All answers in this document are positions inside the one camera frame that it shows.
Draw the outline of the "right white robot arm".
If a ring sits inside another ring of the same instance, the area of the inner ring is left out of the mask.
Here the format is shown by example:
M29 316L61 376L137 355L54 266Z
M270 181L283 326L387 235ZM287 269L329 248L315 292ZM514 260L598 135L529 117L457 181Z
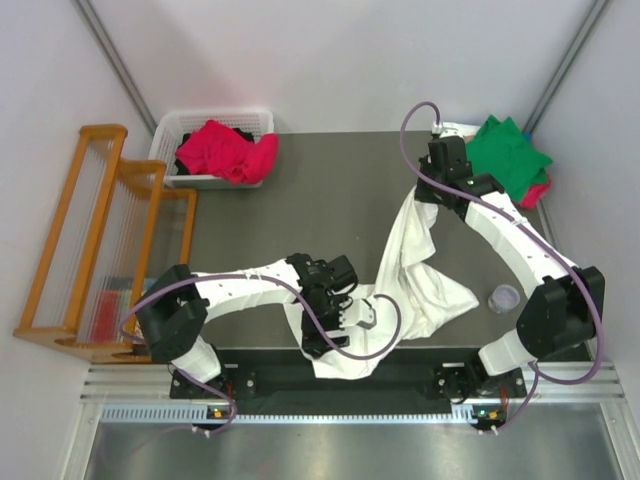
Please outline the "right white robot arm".
M526 303L515 327L465 364L476 394L498 389L520 367L603 336L605 279L559 254L523 217L490 174L474 174L457 136L429 142L414 197L455 212L484 238L519 281Z

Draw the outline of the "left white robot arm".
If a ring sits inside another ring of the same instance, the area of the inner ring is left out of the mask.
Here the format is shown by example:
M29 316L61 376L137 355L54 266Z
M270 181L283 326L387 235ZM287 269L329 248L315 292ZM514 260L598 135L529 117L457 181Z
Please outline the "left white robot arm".
M327 262L296 253L254 270L219 274L193 273L179 264L152 284L134 314L151 361L173 365L212 397L226 387L227 374L202 336L207 322L258 306L296 304L303 308L302 350L316 359L330 350L322 334L340 330L340 315L357 285L344 255Z

